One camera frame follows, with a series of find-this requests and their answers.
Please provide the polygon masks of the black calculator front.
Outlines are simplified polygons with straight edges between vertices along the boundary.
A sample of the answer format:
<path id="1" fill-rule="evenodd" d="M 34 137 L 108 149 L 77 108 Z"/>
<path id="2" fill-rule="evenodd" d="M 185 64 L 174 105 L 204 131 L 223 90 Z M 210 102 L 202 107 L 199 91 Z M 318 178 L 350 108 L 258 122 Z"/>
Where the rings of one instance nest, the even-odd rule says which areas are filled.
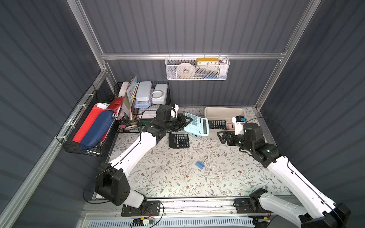
<path id="1" fill-rule="evenodd" d="M 227 130 L 227 124 L 225 120 L 209 120 L 208 124 L 210 129 Z"/>

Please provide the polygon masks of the teal calculator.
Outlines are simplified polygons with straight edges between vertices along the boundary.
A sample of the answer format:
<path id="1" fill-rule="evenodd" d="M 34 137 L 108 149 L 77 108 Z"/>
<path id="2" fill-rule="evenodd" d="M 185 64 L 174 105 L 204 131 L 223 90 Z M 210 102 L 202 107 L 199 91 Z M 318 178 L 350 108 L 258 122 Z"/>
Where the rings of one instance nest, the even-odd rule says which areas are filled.
<path id="1" fill-rule="evenodd" d="M 209 122 L 207 118 L 198 117 L 189 113 L 185 113 L 186 117 L 190 117 L 193 120 L 184 128 L 188 133 L 197 136 L 209 135 Z"/>

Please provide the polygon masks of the beige plastic storage box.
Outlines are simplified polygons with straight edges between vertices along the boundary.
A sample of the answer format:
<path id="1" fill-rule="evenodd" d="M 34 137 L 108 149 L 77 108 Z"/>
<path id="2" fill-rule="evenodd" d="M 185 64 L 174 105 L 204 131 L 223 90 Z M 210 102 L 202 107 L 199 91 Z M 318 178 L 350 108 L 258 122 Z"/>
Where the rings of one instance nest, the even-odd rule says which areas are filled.
<path id="1" fill-rule="evenodd" d="M 206 107 L 204 110 L 204 117 L 209 121 L 224 120 L 228 125 L 233 124 L 232 119 L 236 116 L 243 116 L 247 118 L 246 111 L 242 108 L 231 107 Z"/>

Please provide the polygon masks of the pink calculator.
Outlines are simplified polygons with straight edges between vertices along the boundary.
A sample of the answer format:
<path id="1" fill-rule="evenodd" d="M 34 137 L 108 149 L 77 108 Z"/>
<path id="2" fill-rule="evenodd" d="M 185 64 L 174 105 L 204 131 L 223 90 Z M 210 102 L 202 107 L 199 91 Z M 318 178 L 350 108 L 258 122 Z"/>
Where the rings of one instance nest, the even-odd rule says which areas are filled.
<path id="1" fill-rule="evenodd" d="M 234 130 L 234 124 L 233 123 L 228 123 L 227 125 L 227 130 Z"/>

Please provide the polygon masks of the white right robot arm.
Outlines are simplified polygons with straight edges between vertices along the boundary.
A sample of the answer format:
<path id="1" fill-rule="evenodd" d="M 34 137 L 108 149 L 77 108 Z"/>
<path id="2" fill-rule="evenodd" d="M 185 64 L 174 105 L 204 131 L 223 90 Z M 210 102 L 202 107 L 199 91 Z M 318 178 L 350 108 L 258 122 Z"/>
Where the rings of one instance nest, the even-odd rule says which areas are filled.
<path id="1" fill-rule="evenodd" d="M 256 123 L 245 123 L 240 133 L 220 131 L 222 144 L 237 146 L 248 153 L 282 181 L 301 205 L 285 201 L 260 188 L 250 194 L 252 211 L 266 210 L 290 221 L 299 228 L 344 228 L 351 210 L 343 203 L 335 203 L 308 181 L 279 152 L 276 145 L 265 142 L 262 128 Z"/>

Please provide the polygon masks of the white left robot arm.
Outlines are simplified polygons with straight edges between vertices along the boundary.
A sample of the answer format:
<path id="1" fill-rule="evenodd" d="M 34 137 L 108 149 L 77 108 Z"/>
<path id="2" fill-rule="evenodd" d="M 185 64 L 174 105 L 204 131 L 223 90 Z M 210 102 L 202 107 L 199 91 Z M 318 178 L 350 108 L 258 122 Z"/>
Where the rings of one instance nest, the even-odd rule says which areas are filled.
<path id="1" fill-rule="evenodd" d="M 143 207 L 147 197 L 132 190 L 128 177 L 144 155 L 170 132 L 178 132 L 193 121 L 168 105 L 160 105 L 156 117 L 141 131 L 138 139 L 120 156 L 101 163 L 96 177 L 95 192 L 116 206 Z"/>

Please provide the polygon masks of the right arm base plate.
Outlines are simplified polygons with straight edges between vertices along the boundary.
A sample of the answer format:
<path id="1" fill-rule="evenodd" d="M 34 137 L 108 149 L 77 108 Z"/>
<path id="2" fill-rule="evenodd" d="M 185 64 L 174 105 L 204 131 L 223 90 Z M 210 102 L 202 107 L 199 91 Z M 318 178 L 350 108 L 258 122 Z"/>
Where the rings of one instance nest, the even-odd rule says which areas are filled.
<path id="1" fill-rule="evenodd" d="M 254 201 L 250 198 L 234 199 L 233 206 L 238 214 L 254 213 L 257 211 L 254 207 Z"/>

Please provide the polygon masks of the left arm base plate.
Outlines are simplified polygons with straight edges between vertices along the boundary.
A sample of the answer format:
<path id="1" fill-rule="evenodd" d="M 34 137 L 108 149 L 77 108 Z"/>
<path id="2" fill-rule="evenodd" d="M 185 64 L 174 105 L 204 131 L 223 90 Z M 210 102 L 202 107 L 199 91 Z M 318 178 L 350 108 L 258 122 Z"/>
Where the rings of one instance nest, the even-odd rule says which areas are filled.
<path id="1" fill-rule="evenodd" d="M 124 205 L 122 208 L 122 217 L 148 217 L 148 216 L 158 216 L 160 215 L 160 209 L 162 209 L 161 202 L 159 200 L 152 200 L 143 202 L 138 208 Z"/>

